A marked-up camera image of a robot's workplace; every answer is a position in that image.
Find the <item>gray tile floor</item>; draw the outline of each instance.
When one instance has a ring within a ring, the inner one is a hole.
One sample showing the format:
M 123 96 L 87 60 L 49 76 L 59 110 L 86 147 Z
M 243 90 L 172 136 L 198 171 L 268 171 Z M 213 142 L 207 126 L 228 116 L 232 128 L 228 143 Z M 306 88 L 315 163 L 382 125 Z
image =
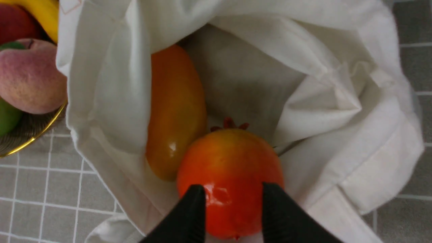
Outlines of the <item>gray tile floor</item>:
M 121 212 L 75 151 L 64 122 L 0 160 L 0 243 L 82 243 Z
M 364 217 L 385 243 L 432 243 L 432 0 L 397 0 L 401 60 L 423 107 L 427 145 L 401 194 Z M 121 212 L 64 124 L 0 160 L 0 243 L 82 243 Z

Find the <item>gold rim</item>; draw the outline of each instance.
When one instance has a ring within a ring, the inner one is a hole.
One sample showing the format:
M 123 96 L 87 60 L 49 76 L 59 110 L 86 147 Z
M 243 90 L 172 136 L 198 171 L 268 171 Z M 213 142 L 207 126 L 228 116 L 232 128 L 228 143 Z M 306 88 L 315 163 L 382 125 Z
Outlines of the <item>gold rim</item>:
M 51 128 L 51 126 L 58 120 L 58 118 L 60 117 L 60 115 L 63 114 L 63 111 L 66 108 L 66 105 L 67 105 L 67 101 L 55 112 L 55 114 L 51 118 L 51 120 L 45 125 L 45 127 L 40 132 L 38 132 L 34 136 L 31 136 L 25 143 L 17 146 L 14 149 L 11 149 L 9 152 L 0 154 L 0 158 L 9 156 L 9 155 L 11 155 L 13 153 L 16 153 L 16 152 L 20 151 L 21 149 L 27 147 L 28 145 L 30 145 L 31 143 L 33 143 L 34 141 L 36 141 L 43 134 L 45 134 L 45 132 L 47 132 Z

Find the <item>banana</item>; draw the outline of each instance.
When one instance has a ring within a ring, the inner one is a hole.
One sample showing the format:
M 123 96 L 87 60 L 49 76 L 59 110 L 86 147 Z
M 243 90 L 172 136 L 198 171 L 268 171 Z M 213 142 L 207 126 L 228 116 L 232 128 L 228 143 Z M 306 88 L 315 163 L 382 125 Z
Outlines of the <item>banana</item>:
M 59 3 L 57 0 L 0 0 L 0 3 L 23 7 L 41 24 L 48 36 L 57 44 Z

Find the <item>white cloth bag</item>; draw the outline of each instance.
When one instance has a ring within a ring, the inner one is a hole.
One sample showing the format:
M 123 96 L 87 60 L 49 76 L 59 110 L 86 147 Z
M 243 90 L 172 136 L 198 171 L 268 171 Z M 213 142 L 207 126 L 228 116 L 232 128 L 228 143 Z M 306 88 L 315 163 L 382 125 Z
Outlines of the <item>white cloth bag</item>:
M 180 44 L 200 74 L 209 126 L 224 116 L 249 122 L 250 131 L 286 150 L 286 191 L 314 219 L 344 242 L 381 242 L 360 215 L 401 190 L 423 151 L 395 23 L 381 1 L 60 5 L 57 67 L 68 77 L 67 125 L 127 215 L 101 224 L 87 242 L 137 241 L 178 201 L 175 183 L 159 180 L 142 155 L 150 55 L 186 36 Z

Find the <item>red apple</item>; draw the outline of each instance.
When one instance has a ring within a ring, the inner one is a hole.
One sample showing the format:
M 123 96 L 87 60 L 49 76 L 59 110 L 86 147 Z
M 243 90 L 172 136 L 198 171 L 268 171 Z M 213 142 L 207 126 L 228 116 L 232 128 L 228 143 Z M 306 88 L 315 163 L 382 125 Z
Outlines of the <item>red apple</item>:
M 34 39 L 16 42 L 25 49 L 0 51 L 0 96 L 32 114 L 56 110 L 67 99 L 67 79 L 55 65 L 57 47 Z
M 30 13 L 17 5 L 0 3 L 0 45 L 22 38 L 41 39 L 43 33 Z

